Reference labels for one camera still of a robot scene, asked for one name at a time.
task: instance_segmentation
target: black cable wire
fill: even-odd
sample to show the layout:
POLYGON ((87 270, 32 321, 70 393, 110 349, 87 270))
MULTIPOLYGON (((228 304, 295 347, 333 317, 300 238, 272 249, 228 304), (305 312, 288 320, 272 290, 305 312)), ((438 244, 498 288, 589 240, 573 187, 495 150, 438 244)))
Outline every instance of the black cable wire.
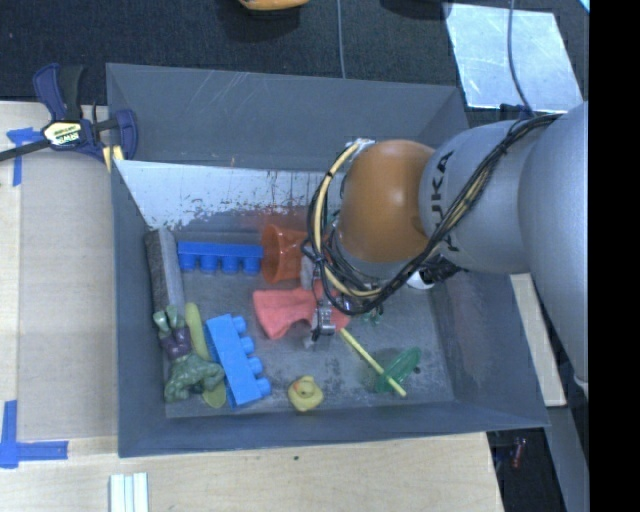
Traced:
POLYGON ((344 48, 342 44, 342 5, 340 0, 336 0, 336 8, 338 11, 338 52, 340 55, 340 72, 342 78, 347 78, 347 73, 344 67, 344 48))
POLYGON ((512 50, 512 32, 513 32, 513 11, 515 10, 516 0, 511 0, 509 5, 509 24, 507 28, 507 54, 509 56, 509 69, 511 71, 511 79, 513 80, 513 84, 516 87, 516 91, 518 91, 518 96, 520 96, 520 101, 524 105, 527 112, 533 112, 529 101, 524 95, 524 91, 520 86, 520 81, 518 80, 518 76, 516 75, 516 68, 513 63, 513 50, 512 50))
MULTIPOLYGON (((331 304, 337 310, 346 315, 353 316, 364 314, 372 311, 373 309, 381 307, 382 303, 398 289, 400 289, 400 287, 402 287, 407 282, 407 280, 413 273, 417 272, 418 270, 425 270, 427 275, 429 275, 428 260, 432 256, 432 253, 440 244, 440 242, 444 240, 444 238, 451 232, 451 230, 455 226, 457 226, 462 218, 464 218, 464 216, 477 203, 482 195, 482 192, 484 191, 484 188, 489 182, 493 170, 495 169, 502 156, 507 153, 508 149, 513 144, 522 139, 527 133, 536 128, 552 123, 558 117, 560 117, 560 115, 561 114, 548 114, 540 117, 534 117, 526 121, 519 120, 513 123, 502 141, 497 144, 494 149, 482 160, 469 180, 467 180, 465 186, 456 196, 451 206, 447 209, 447 212, 445 213, 442 221, 427 242, 427 246, 425 247, 425 249, 415 258, 405 264, 400 272, 398 272, 396 276, 382 288, 380 293, 371 298, 350 296, 348 299, 348 305, 345 304, 344 297, 342 297, 342 300, 340 301, 331 295, 331 287, 326 276, 326 270, 328 269, 336 277, 340 276, 341 278, 344 278, 345 276, 348 276, 348 279, 345 279, 345 281, 349 281, 350 283, 352 280, 355 281, 356 284, 352 284, 352 289, 367 290, 367 284, 362 282, 357 276, 355 276, 355 274, 350 272, 348 270, 348 266, 343 267, 342 265, 336 265, 337 261, 339 260, 336 258, 336 254, 333 254, 333 256, 331 255, 331 247, 328 247, 326 242, 322 242, 321 247, 316 246, 313 237, 313 212, 315 211, 315 208, 317 206, 317 199, 320 191, 320 187, 318 187, 312 197, 309 209, 307 211, 307 229, 309 240, 305 241, 302 250, 309 258, 312 259, 312 261, 316 263, 316 269, 320 274, 320 279, 322 280, 325 295, 331 302, 331 304), (305 245, 308 243, 311 244, 310 251, 305 248, 305 245), (328 261, 325 254, 329 256, 329 259, 331 259, 333 263, 330 263, 328 261)), ((434 267, 434 271, 429 276, 433 278, 434 281, 442 277, 443 275, 445 277, 451 275, 451 269, 448 269, 448 271, 444 274, 439 273, 438 270, 438 268, 434 267)))

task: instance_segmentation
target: blue lego brick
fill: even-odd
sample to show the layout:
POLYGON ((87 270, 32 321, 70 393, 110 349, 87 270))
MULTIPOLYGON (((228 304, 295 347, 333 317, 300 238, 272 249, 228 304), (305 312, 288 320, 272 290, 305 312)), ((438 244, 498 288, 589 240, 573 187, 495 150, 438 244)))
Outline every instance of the blue lego brick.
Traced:
POLYGON ((262 373, 262 361, 247 357, 254 351, 241 316, 222 315, 205 322, 205 339, 211 357, 224 368, 227 397, 232 407, 259 400, 271 393, 271 383, 262 373))
MULTIPOLYGON (((38 142, 44 139, 38 130, 33 128, 18 128, 17 130, 9 130, 7 137, 16 147, 22 146, 29 142, 38 142)), ((22 183, 22 157, 17 156, 13 162, 13 186, 17 187, 22 183)))
POLYGON ((245 274, 255 275, 263 256, 261 245, 178 242, 178 264, 183 272, 192 272, 200 263, 202 272, 213 273, 221 265, 225 274, 235 274, 242 264, 245 274))
POLYGON ((19 443, 16 441, 18 402, 4 403, 2 438, 0 440, 0 468, 15 469, 23 460, 65 460, 69 441, 19 443))

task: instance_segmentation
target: orange plastic object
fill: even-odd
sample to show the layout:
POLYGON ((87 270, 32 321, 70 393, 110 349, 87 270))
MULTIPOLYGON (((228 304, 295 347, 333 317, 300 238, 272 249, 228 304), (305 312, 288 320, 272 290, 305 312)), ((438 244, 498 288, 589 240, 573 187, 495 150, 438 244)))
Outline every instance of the orange plastic object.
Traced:
POLYGON ((262 275, 267 283, 300 277, 300 246, 306 237, 307 233, 304 231, 284 229, 274 224, 268 224, 264 228, 260 244, 264 248, 262 275))
MULTIPOLYGON (((316 296, 311 290, 256 290, 253 292, 256 318, 270 340, 282 338, 298 320, 313 324, 316 312, 316 296)), ((336 332, 344 329, 351 317, 331 308, 331 321, 336 332)))
POLYGON ((252 11, 279 11, 306 4, 309 0, 239 0, 252 11))
POLYGON ((434 150, 388 140, 363 150, 344 182, 338 237, 356 258, 389 263, 413 258, 427 245, 418 191, 434 150))

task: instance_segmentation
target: blue clamp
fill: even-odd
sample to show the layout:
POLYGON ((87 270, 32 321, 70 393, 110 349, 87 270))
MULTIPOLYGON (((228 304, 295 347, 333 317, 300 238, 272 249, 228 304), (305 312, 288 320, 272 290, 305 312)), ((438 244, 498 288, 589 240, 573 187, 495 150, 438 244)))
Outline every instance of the blue clamp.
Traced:
POLYGON ((205 242, 178 242, 178 264, 183 272, 192 272, 200 262, 202 272, 213 273, 222 262, 222 272, 235 274, 242 269, 245 274, 260 272, 260 260, 264 257, 261 245, 211 244, 205 242))
MULTIPOLYGON (((31 127, 9 130, 7 132, 7 137, 9 137, 9 140, 13 142, 16 147, 20 147, 29 142, 44 140, 42 134, 31 127)), ((13 162, 13 186, 17 187, 20 183, 22 183, 22 157, 17 156, 13 162)))
POLYGON ((240 337, 247 329, 241 316, 222 315, 205 322, 205 340, 209 354, 222 365, 231 407, 244 405, 271 394, 271 383, 262 373, 262 361, 247 357, 255 350, 253 340, 240 337))
POLYGON ((16 441, 18 402, 4 403, 2 440, 0 441, 0 468, 15 469, 21 461, 66 460, 69 441, 19 443, 16 441))
MULTIPOLYGON (((77 105, 77 87, 82 67, 74 66, 71 69, 72 75, 63 76, 63 70, 59 64, 52 63, 42 69, 39 69, 33 76, 33 88, 38 96, 38 101, 42 103, 49 114, 51 114, 51 123, 42 130, 61 123, 64 126, 79 125, 77 139, 80 142, 68 144, 53 143, 49 147, 54 151, 75 151, 83 155, 95 158, 99 162, 104 162, 103 149, 105 147, 98 137, 97 127, 101 127, 105 123, 96 123, 92 125, 88 119, 82 119, 82 110, 77 105)), ((138 145, 138 134, 135 123, 135 117, 131 110, 119 110, 115 113, 117 123, 108 123, 110 127, 118 127, 120 130, 120 146, 126 159, 133 158, 138 145)))

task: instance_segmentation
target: yellow duck toy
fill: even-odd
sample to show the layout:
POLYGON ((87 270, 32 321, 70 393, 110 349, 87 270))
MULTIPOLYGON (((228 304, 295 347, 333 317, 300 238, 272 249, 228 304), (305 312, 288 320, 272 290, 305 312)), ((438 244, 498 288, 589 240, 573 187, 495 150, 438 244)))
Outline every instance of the yellow duck toy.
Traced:
POLYGON ((289 401, 300 412, 318 407, 324 400, 322 390, 311 375, 304 375, 296 380, 287 392, 289 401))

